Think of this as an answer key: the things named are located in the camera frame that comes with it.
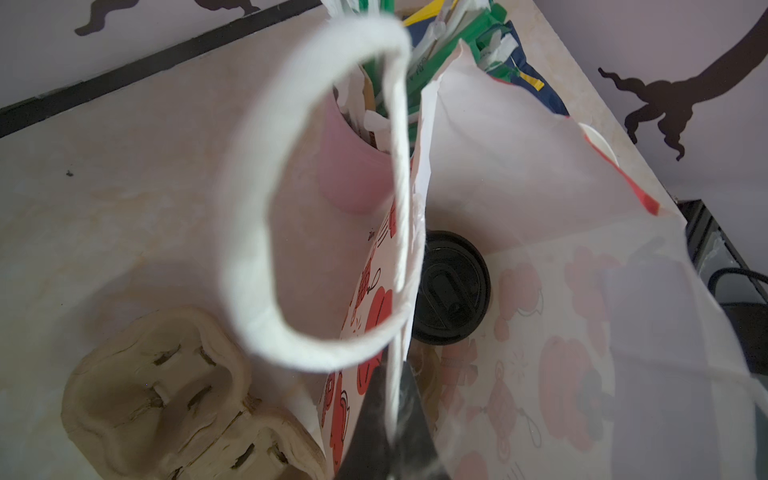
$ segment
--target pink container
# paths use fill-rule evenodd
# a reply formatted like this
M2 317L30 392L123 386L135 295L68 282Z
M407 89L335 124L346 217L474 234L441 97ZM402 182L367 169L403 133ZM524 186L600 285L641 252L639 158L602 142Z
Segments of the pink container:
M368 145L346 123L333 95L317 154L320 193L350 214L370 214L392 195L392 158Z

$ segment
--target black lid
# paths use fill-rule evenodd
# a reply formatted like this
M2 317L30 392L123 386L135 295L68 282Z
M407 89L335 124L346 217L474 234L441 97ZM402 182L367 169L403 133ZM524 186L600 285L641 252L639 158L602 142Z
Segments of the black lid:
M456 343L480 325L490 301L491 277L475 246L455 233L428 232L413 338Z

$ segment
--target bag handle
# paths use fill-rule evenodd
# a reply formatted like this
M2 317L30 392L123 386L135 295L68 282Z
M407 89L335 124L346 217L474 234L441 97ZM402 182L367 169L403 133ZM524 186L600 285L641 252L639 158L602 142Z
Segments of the bag handle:
M219 288L242 343L272 363L307 372L353 366L399 339L413 315L424 233L415 232L414 242L409 244L411 184L405 77L410 50L410 37L394 17L333 19L288 58L249 110L236 136L217 189ZM380 54L386 60L382 90L392 122L395 222L398 233L402 232L395 238L393 293L398 308L384 323L355 339L317 339L290 327L277 305L268 224L270 201L313 106L334 81Z

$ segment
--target wall decal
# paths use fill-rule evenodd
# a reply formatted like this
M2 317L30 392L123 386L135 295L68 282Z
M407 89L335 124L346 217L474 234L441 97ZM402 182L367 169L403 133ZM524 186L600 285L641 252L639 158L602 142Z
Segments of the wall decal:
M84 37L104 28L107 13L115 10L125 10L133 8L139 0L94 0L91 3L91 18L86 25L76 28L74 33ZM219 8L242 8L243 15L249 15L258 12L260 8L250 4L250 0L194 0L199 6L207 10L218 10Z
M616 88L630 91L646 103L624 119L624 126L632 143L637 143L635 132L639 123L659 120L659 131L664 134L664 143L677 150L677 160L685 155L680 143L680 134L693 116L693 106L702 101L712 100L735 87L768 54L768 9L736 45L725 52L712 65L695 77L670 82L658 80L646 85L639 78L621 78L599 68L603 78L610 78Z

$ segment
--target wall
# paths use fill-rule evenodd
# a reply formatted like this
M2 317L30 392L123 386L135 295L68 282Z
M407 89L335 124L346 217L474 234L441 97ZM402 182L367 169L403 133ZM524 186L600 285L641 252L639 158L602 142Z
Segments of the wall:
M646 102L631 91L618 90L598 68L645 84L696 77L737 45L768 7L766 0L536 0L536 4L621 123ZM765 55L768 34L761 31L753 37L744 57L712 76L716 88L718 79L720 85L733 80L729 71ZM661 102L674 105L668 109L672 113L640 123L637 148L671 194L681 200L704 200L750 267L768 272L768 61L760 61L722 95L693 104L692 117L680 135L685 152L678 161L678 151L665 144L657 123L685 116L680 113L683 98L697 88L694 83L667 89L670 98Z
M108 13L100 31L80 36L75 29L88 23L90 0L0 2L0 108L86 80L225 25L246 10L254 12L251 4L268 8L280 0L93 3L97 9L124 9Z

